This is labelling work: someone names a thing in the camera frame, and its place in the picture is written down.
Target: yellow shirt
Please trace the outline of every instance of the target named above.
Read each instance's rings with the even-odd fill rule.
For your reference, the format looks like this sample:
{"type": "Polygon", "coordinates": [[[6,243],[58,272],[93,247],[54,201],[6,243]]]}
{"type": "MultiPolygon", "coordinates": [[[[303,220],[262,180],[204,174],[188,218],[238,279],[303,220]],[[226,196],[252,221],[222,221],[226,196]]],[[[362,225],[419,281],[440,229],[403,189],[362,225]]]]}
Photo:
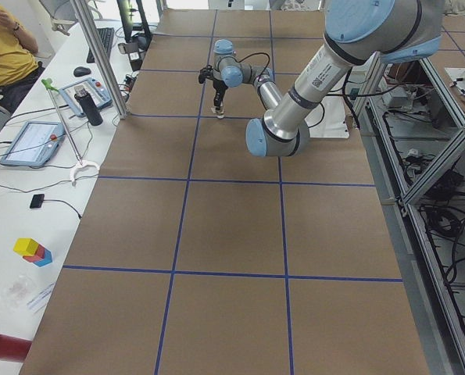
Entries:
{"type": "MultiPolygon", "coordinates": [[[[2,6],[0,10],[9,13],[2,6]]],[[[20,45],[13,32],[0,26],[0,86],[23,79],[37,67],[32,54],[20,45]]]]}

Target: blue and white device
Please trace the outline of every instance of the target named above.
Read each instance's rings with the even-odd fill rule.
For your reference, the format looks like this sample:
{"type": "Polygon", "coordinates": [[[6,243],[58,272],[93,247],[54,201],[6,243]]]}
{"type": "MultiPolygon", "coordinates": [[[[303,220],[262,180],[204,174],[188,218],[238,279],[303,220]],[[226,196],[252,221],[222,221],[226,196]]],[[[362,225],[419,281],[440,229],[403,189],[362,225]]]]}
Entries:
{"type": "Polygon", "coordinates": [[[85,114],[77,100],[74,98],[74,95],[76,94],[76,90],[74,88],[77,86],[82,86],[90,93],[98,110],[104,109],[113,103],[107,88],[93,78],[85,78],[84,80],[80,80],[74,84],[60,88],[59,93],[66,101],[67,105],[73,110],[74,114],[78,117],[84,117],[85,114]]]}
{"type": "Polygon", "coordinates": [[[27,121],[0,163],[4,166],[43,166],[55,154],[64,134],[61,123],[27,121]]]}

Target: black pants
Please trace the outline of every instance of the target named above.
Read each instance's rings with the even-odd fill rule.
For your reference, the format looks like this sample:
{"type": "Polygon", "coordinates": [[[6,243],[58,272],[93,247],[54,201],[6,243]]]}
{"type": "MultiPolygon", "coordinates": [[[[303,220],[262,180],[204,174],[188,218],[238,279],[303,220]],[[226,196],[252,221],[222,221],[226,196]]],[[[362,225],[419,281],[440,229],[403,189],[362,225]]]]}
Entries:
{"type": "Polygon", "coordinates": [[[0,86],[0,95],[3,95],[3,98],[0,100],[0,106],[10,113],[14,113],[44,70],[42,62],[39,61],[36,70],[27,77],[14,84],[0,86]]]}

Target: person's arm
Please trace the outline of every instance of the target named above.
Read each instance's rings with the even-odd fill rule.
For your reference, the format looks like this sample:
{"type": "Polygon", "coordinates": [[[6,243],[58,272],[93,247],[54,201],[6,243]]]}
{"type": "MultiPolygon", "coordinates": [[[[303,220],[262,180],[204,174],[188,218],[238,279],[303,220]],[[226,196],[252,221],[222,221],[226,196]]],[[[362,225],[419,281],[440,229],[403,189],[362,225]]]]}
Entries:
{"type": "Polygon", "coordinates": [[[13,32],[15,38],[19,40],[20,45],[30,53],[38,52],[38,42],[33,34],[23,28],[12,16],[7,12],[0,10],[0,25],[13,32]]]}

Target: black computer mouse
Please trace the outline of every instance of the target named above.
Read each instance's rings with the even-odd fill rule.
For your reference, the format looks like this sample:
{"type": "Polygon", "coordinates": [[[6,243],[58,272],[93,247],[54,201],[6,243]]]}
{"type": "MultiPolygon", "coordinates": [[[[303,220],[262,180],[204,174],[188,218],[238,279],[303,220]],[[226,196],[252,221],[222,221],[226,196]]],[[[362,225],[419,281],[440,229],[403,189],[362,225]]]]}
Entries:
{"type": "Polygon", "coordinates": [[[73,74],[75,77],[82,77],[86,76],[87,74],[91,73],[91,69],[87,68],[86,66],[78,66],[74,71],[73,74]]]}

